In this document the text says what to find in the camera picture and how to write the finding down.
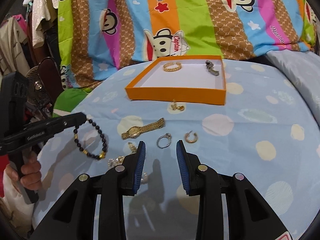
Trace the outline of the left hand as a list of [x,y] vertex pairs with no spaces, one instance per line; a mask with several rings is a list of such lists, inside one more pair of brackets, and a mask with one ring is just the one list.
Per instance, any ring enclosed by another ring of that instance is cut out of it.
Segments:
[[42,174],[40,172],[41,164],[37,160],[37,155],[35,152],[31,151],[27,154],[27,157],[27,163],[21,167],[21,172],[24,174],[22,178],[18,176],[17,172],[9,164],[5,168],[5,174],[9,177],[13,187],[19,193],[21,191],[18,187],[18,182],[26,189],[33,191],[37,191],[42,187]]

